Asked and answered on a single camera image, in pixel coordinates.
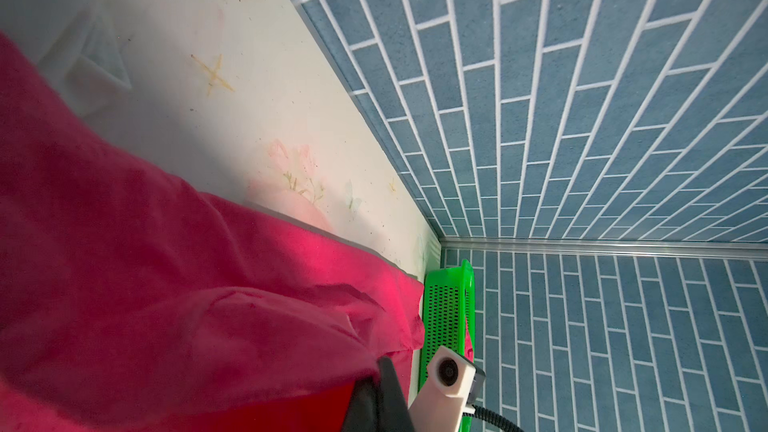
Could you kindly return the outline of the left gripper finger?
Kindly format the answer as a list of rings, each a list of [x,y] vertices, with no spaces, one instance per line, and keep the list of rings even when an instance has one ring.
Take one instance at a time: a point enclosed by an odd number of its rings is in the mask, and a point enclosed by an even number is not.
[[[355,383],[342,432],[414,432],[407,402],[392,360],[377,362],[379,377]]]

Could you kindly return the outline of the magenta t shirt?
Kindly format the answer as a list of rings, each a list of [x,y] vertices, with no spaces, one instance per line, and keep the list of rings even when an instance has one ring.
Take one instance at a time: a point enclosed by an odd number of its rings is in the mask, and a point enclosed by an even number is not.
[[[1,427],[341,431],[422,285],[89,130],[1,42]]]

